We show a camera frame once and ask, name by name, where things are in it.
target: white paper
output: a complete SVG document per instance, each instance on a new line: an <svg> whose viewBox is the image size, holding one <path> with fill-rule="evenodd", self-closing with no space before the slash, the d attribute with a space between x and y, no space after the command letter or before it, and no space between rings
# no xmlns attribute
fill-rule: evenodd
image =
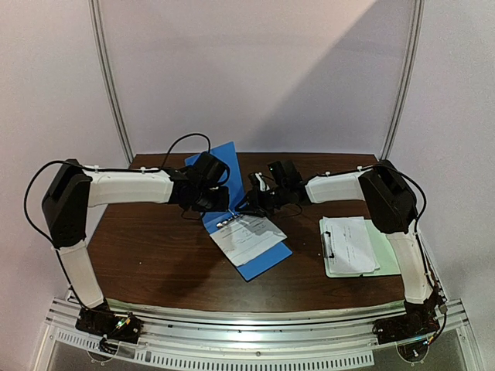
<svg viewBox="0 0 495 371"><path fill-rule="evenodd" d="M329 259L332 274L370 273L380 267L364 218L323 218L321 232L327 254L335 256Z"/></svg>
<svg viewBox="0 0 495 371"><path fill-rule="evenodd" d="M247 215L235 219L210 236L236 267L255 259L287 238L267 218Z"/></svg>

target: wooden table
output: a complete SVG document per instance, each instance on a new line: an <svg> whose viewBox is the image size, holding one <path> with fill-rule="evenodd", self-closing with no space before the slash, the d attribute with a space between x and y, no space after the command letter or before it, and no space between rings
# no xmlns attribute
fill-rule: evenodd
<svg viewBox="0 0 495 371"><path fill-rule="evenodd" d="M171 155L167 165L182 167L188 155ZM373 155L240 153L247 174L275 160L292 159L303 178L369 165ZM132 167L159 166L162 155L137 155ZM107 298L144 305L204 311L311 311L355 308L402 300L400 276L330 279L321 257L318 222L323 216L365 216L361 201L304 208L287 206L273 221L293 255L246 282L210 239L200 221L183 220L178 206L110 205L94 234L89 254Z"/></svg>

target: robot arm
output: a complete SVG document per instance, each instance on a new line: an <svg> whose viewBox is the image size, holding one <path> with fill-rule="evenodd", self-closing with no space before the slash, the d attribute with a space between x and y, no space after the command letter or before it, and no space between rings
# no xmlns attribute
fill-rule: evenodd
<svg viewBox="0 0 495 371"><path fill-rule="evenodd" d="M122 322L101 292L87 253L87 209L111 203L168 203L201 213L226 211L229 193L224 183L229 172L226 164L206 152L181 169L106 169L82 166L76 160L63 162L42 209L53 247L82 306L76 328L128 342L137 342L141 331L138 318L130 314Z"/></svg>
<svg viewBox="0 0 495 371"><path fill-rule="evenodd" d="M441 305L441 311L446 307L438 288L431 284L418 239L416 196L389 161L352 172L327 172L307 180L290 161L273 162L268 168L277 187L270 189L261 173L251 174L253 189L237 205L238 212L271 216L289 203L309 206L351 199L365 201L373 224L387 235L394 249L405 287L406 315L380 322L379 341L398 341L435 329L431 326L436 321L435 307Z"/></svg>
<svg viewBox="0 0 495 371"><path fill-rule="evenodd" d="M306 192L311 203L359 199L367 202L371 220L394 249L404 282L407 303L422 305L433 290L428 283L416 238L416 197L390 162L384 167L310 179Z"/></svg>

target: blue folder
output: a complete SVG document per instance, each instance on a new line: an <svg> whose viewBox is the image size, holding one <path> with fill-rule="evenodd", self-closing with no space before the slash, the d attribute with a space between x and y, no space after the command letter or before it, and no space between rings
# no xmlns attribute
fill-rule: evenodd
<svg viewBox="0 0 495 371"><path fill-rule="evenodd" d="M211 150L211 154L225 162L230 167L230 177L227 180L227 183L225 183L225 186L228 187L230 193L230 210L237 214L234 212L234 209L244 197L244 187L242 184L241 169L239 168L239 161L237 160L237 153L235 151L234 143L230 142L225 145L221 145L220 147L213 148ZM192 165L198 156L199 155L194 155L193 157L187 158L186 165ZM217 224L219 222L223 222L230 217L232 217L232 213L230 212L206 213L203 218L203 224L208 233L212 234L218 230ZM288 249L288 247L284 243L280 242L255 259L248 261L240 267L236 267L236 269L246 281L250 281L291 255L292 252Z"/></svg>

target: gray wall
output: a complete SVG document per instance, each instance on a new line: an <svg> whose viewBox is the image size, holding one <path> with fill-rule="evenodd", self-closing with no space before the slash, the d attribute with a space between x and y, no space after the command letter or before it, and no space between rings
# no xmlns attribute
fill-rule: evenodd
<svg viewBox="0 0 495 371"><path fill-rule="evenodd" d="M139 152L207 133L241 151L379 153L413 0L102 2ZM191 139L178 151L198 151Z"/></svg>
<svg viewBox="0 0 495 371"><path fill-rule="evenodd" d="M22 214L28 181L45 162L124 166L94 47L87 1L2 2L0 12L0 369L32 369L43 320L67 283L49 243ZM40 210L53 171L39 178ZM88 232L101 209L91 213Z"/></svg>
<svg viewBox="0 0 495 371"><path fill-rule="evenodd" d="M424 186L421 229L495 369L495 2L426 2L391 159Z"/></svg>

